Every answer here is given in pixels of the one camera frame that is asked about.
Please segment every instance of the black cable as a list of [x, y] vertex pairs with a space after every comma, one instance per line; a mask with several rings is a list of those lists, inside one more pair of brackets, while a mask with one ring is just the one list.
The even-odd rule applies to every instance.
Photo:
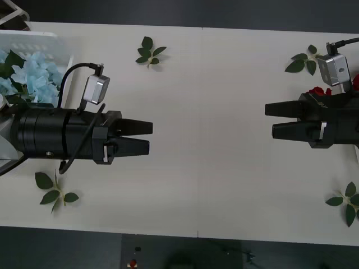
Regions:
[[95, 63], [78, 63], [72, 67], [70, 67], [66, 73], [63, 75], [63, 79], [61, 81], [61, 86], [60, 86], [60, 93], [58, 96], [58, 103], [57, 103], [57, 107], [60, 108], [61, 107], [61, 103], [62, 103], [62, 96], [63, 96], [63, 88], [65, 87], [65, 82], [67, 80], [68, 75], [75, 69], [79, 68], [79, 67], [90, 67], [91, 69], [94, 69], [96, 72], [97, 70], [100, 68], [97, 64]]
[[61, 162], [60, 169], [58, 171], [60, 173], [60, 175], [64, 174], [67, 171], [67, 169], [69, 169], [69, 167], [71, 166], [73, 161], [75, 160], [75, 157], [76, 157], [77, 153], [79, 153], [79, 151], [82, 148], [82, 145], [84, 144], [85, 140], [90, 135], [90, 132], [94, 128], [97, 119], [101, 116], [101, 113], [102, 113], [103, 109], [105, 108], [105, 106], [106, 106], [105, 104], [102, 104], [100, 109], [97, 111], [96, 115], [94, 116], [93, 120], [91, 121], [90, 125], [88, 126], [88, 128], [86, 129], [84, 135], [82, 136], [80, 143], [77, 145], [77, 148], [76, 148], [75, 152], [72, 154], [72, 156], [70, 157], [68, 162], [67, 163], [66, 162], [65, 163]]
[[348, 39], [348, 40], [338, 41], [338, 42], [335, 42], [334, 46], [338, 49], [338, 48], [341, 48], [341, 47], [343, 47], [345, 45], [353, 44], [353, 43], [356, 43], [356, 42], [359, 42], [359, 38], [352, 38], [352, 39]]

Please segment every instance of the cable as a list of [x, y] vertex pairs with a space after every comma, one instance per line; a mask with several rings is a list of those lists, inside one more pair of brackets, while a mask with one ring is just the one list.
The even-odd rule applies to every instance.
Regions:
[[88, 128], [86, 129], [84, 135], [82, 136], [79, 145], [77, 146], [75, 152], [72, 154], [72, 156], [70, 157], [68, 162], [67, 163], [65, 161], [61, 162], [60, 169], [58, 171], [60, 173], [60, 175], [64, 174], [67, 171], [67, 169], [69, 169], [69, 167], [71, 166], [73, 161], [75, 160], [75, 157], [76, 157], [77, 153], [79, 153], [79, 151], [82, 148], [82, 145], [84, 144], [85, 140], [90, 135], [90, 132], [94, 128], [97, 119], [101, 116], [101, 113], [102, 113], [103, 109], [105, 108], [105, 106], [106, 106], [105, 104], [102, 104], [100, 109], [97, 111], [96, 115], [94, 116], [94, 118], [92, 119], [90, 125], [88, 126]]
[[61, 86], [60, 86], [60, 93], [58, 96], [58, 103], [57, 103], [57, 107], [60, 108], [61, 107], [61, 103], [62, 103], [62, 96], [63, 96], [63, 89], [65, 88], [65, 82], [67, 80], [68, 75], [75, 69], [79, 68], [79, 67], [89, 67], [91, 69], [94, 69], [96, 73], [98, 73], [98, 69], [101, 68], [100, 66], [98, 66], [95, 63], [78, 63], [72, 67], [70, 67], [65, 75], [63, 75], [63, 79], [61, 81]]

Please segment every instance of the green leaf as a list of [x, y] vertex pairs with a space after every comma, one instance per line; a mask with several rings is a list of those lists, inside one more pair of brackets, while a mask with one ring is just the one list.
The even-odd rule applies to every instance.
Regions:
[[148, 58], [151, 57], [151, 52], [150, 52], [149, 49], [139, 48], [138, 51], [141, 54], [141, 56], [144, 57], [144, 58], [148, 59]]
[[309, 74], [311, 74], [313, 76], [315, 73], [315, 70], [316, 70], [316, 62], [307, 61], [307, 68], [308, 68]]
[[167, 49], [167, 47], [159, 47], [159, 48], [155, 49], [155, 51], [153, 52], [153, 56], [160, 54], [165, 49]]
[[69, 192], [69, 193], [66, 193], [64, 201], [68, 202], [68, 203], [72, 203], [72, 202], [75, 202], [78, 199], [79, 199], [79, 197], [77, 196], [76, 193]]
[[309, 45], [308, 50], [311, 54], [315, 54], [317, 52], [316, 47], [314, 47], [313, 45]]
[[329, 206], [340, 206], [343, 203], [342, 197], [333, 197], [325, 202]]
[[292, 60], [306, 60], [308, 59], [308, 55], [305, 53], [300, 53], [292, 57]]
[[346, 209], [346, 220], [347, 225], [350, 227], [355, 219], [355, 209], [351, 205], [347, 205]]
[[4, 63], [0, 63], [0, 77], [5, 78], [6, 74], [5, 74], [5, 64]]
[[15, 82], [12, 78], [10, 78], [12, 85], [14, 86], [14, 88], [18, 91], [18, 92], [23, 92], [23, 88], [22, 85], [18, 82]]
[[151, 49], [152, 46], [153, 46], [152, 38], [145, 36], [144, 39], [142, 40], [142, 47], [144, 47], [145, 49]]
[[148, 58], [140, 57], [136, 60], [136, 63], [145, 63], [148, 61]]
[[350, 199], [350, 203], [352, 203], [355, 206], [359, 206], [359, 194], [354, 195], [351, 199]]
[[54, 203], [54, 205], [52, 206], [52, 209], [51, 209], [51, 213], [60, 205], [60, 199], [57, 198], [56, 199], [56, 202]]
[[35, 173], [35, 180], [36, 180], [36, 185], [40, 189], [51, 189], [53, 187], [52, 180], [45, 173], [41, 173], [41, 172]]
[[60, 195], [59, 191], [55, 189], [49, 191], [47, 194], [44, 195], [43, 199], [40, 202], [40, 205], [46, 205], [47, 203], [52, 203], [57, 199], [59, 195]]
[[22, 68], [24, 66], [25, 60], [22, 59], [19, 55], [14, 53], [12, 50], [10, 50], [9, 55], [5, 59], [5, 74], [6, 77], [10, 77], [12, 74], [14, 74], [14, 70], [12, 69], [12, 66], [20, 66]]
[[357, 191], [357, 187], [355, 187], [355, 184], [353, 182], [350, 182], [347, 185], [347, 189], [346, 189], [346, 196], [347, 197], [352, 197]]
[[158, 64], [159, 63], [159, 59], [158, 58], [153, 58], [151, 61], [151, 64]]
[[295, 60], [287, 68], [288, 73], [298, 73], [304, 69], [304, 60]]
[[56, 170], [55, 170], [55, 186], [56, 186], [56, 188], [60, 189], [60, 186], [58, 185], [58, 182], [57, 182]]

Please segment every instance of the white table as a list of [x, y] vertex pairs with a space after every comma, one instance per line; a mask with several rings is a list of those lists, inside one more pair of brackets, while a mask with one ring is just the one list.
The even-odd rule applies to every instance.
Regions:
[[[111, 78], [106, 110], [154, 123], [149, 156], [111, 166], [76, 160], [64, 182], [80, 201], [51, 215], [40, 206], [36, 171], [58, 161], [28, 160], [0, 179], [0, 225], [116, 233], [359, 245], [358, 221], [347, 228], [339, 208], [324, 201], [356, 181], [352, 146], [314, 150], [274, 140], [264, 105], [296, 100], [319, 71], [285, 73], [291, 56], [348, 34], [181, 27], [32, 23], [64, 36], [77, 62], [104, 63]], [[135, 63], [143, 36], [167, 46], [163, 63]], [[341, 50], [359, 71], [356, 45]], [[74, 76], [68, 107], [78, 106], [85, 81]], [[97, 107], [89, 106], [96, 111]]]

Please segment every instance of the black cylinder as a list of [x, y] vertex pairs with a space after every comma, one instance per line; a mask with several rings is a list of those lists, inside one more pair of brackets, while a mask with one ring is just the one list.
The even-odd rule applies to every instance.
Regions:
[[66, 124], [72, 109], [32, 108], [15, 116], [11, 142], [26, 157], [66, 159]]

